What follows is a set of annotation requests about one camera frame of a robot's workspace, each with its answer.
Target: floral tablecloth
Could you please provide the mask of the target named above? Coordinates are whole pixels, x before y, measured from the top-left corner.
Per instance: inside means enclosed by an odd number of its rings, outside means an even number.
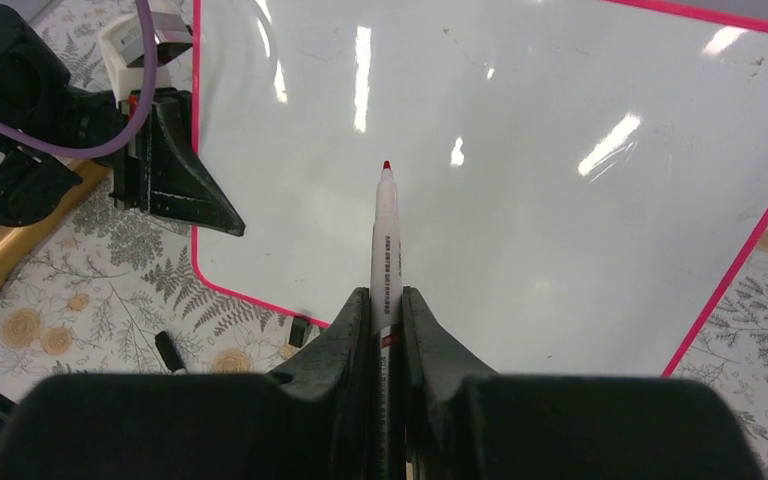
[[[182,8],[189,21],[190,0]],[[109,88],[95,34],[132,0],[65,0],[37,31],[73,83]],[[170,67],[189,89],[191,55]],[[190,264],[189,227],[114,210],[103,183],[0,292],[0,392],[19,400],[59,373],[162,372],[154,334],[175,339],[191,371],[266,371],[295,353],[290,319],[205,287]],[[762,210],[736,221],[757,221]],[[768,230],[676,375],[730,404],[768,477]]]

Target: pink border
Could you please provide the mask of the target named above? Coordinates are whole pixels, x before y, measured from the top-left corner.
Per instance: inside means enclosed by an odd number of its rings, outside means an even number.
[[[730,13],[717,12],[714,10],[706,10],[704,8],[691,7],[687,5],[678,5],[675,3],[670,3],[662,0],[603,0],[603,1],[618,3],[622,5],[628,5],[631,7],[644,8],[648,10],[654,10],[654,11],[667,13],[671,15],[694,18],[697,20],[703,20],[707,22],[733,25],[736,27],[742,27],[749,30],[768,33],[768,21],[742,17],[739,15],[734,15]],[[199,103],[200,103],[199,74],[200,74],[200,68],[201,68],[201,61],[200,61],[201,59],[201,55],[200,55],[201,53],[201,48],[200,48],[201,47],[201,0],[193,0],[193,37],[194,37],[195,45],[193,48],[193,118],[194,118],[193,127],[194,128],[193,128],[192,142],[193,142],[193,148],[196,150],[196,152],[198,152],[198,144],[199,144],[198,125],[199,125],[199,112],[200,112],[199,110]],[[743,264],[746,262],[746,259],[752,253],[752,249],[755,248],[755,244],[758,243],[758,240],[761,238],[761,235],[764,233],[767,227],[768,227],[768,207],[764,211],[764,214],[761,215],[761,219],[758,221],[758,224],[755,225],[755,228],[752,230],[752,233],[749,235],[749,238],[746,240],[746,243],[744,243],[743,247],[741,247],[740,251],[738,252],[731,266],[729,266],[728,270],[726,270],[726,273],[723,276],[722,280],[720,280],[720,283],[717,285],[717,288],[714,289],[714,292],[711,295],[711,298],[708,299],[708,302],[705,304],[705,307],[702,308],[702,312],[699,314],[699,317],[697,317],[696,321],[690,327],[690,331],[687,332],[687,335],[684,337],[684,340],[682,340],[678,349],[673,354],[673,357],[670,359],[669,363],[667,363],[667,366],[664,369],[662,376],[665,376],[665,377],[669,376],[673,373],[673,371],[675,371],[682,357],[684,357],[684,354],[687,353],[687,350],[690,348],[690,345],[693,343],[693,340],[696,339],[696,336],[699,334],[699,331],[705,325],[705,322],[708,320],[708,317],[711,315],[711,312],[714,311],[714,308],[717,306],[717,303],[719,303],[722,296],[726,293],[726,290],[728,290],[729,285],[731,285],[731,282],[734,280],[734,277],[737,276],[737,273],[740,271],[740,268],[743,266]],[[191,258],[193,263],[193,270],[195,271],[196,276],[209,288],[212,288],[219,293],[241,298],[255,305],[269,308],[271,310],[275,310],[277,312],[280,312],[286,315],[293,315],[293,316],[301,315],[292,310],[279,307],[278,305],[272,305],[270,303],[264,302],[257,298],[249,297],[239,292],[234,292],[232,290],[229,290],[224,287],[220,287],[210,282],[210,280],[208,280],[204,276],[204,274],[202,274],[198,264],[198,227],[193,227],[191,253],[192,253]],[[315,319],[315,318],[309,318],[309,319],[311,323],[315,325],[319,325],[321,327],[328,326],[328,324],[323,322],[322,320]]]

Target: whiteboard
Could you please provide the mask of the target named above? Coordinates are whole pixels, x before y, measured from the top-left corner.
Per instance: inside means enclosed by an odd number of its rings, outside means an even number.
[[[369,284],[390,160],[404,283],[481,359],[659,374],[768,222],[768,34],[593,0],[259,1],[196,6],[199,155],[247,226],[195,232],[225,292],[330,322]]]

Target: gold cylinder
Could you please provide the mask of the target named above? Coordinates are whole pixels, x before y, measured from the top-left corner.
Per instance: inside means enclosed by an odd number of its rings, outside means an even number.
[[[63,218],[87,198],[110,171],[92,160],[73,160],[69,168],[81,177],[82,182],[66,192],[51,214],[32,225],[0,227],[0,288],[25,255],[48,237]]]

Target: marker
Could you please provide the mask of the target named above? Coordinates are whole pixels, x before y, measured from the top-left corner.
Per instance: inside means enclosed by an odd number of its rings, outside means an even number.
[[[372,386],[370,452],[364,478],[405,478],[402,410],[402,254],[399,202],[390,162],[384,162],[372,226]]]
[[[175,344],[172,343],[172,337],[165,330],[154,336],[154,346],[157,347],[160,358],[163,359],[163,363],[170,372],[174,375],[187,373],[184,361],[178,355],[178,351],[175,350]]]

